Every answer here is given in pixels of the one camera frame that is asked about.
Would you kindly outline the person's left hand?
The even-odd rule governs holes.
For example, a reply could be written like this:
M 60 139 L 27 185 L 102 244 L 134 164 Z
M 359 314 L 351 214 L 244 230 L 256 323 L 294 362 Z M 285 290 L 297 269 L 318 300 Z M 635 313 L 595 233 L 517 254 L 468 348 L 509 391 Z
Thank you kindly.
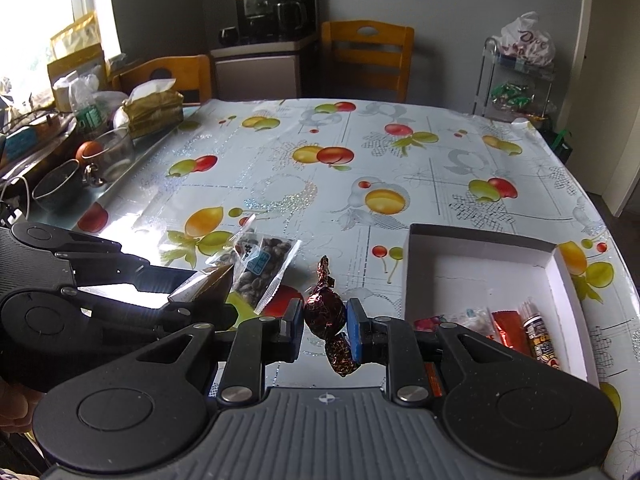
M 6 434 L 32 430 L 34 411 L 43 394 L 22 385 L 0 382 L 0 428 Z

